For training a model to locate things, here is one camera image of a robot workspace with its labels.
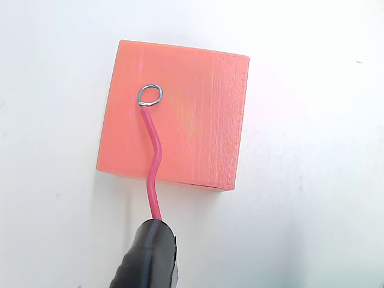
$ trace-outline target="white background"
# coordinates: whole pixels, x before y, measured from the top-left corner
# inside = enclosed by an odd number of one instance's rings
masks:
[[[108,288],[150,217],[95,170],[120,39],[251,58],[236,190],[158,185],[179,288],[383,287],[383,0],[2,0],[0,288]]]

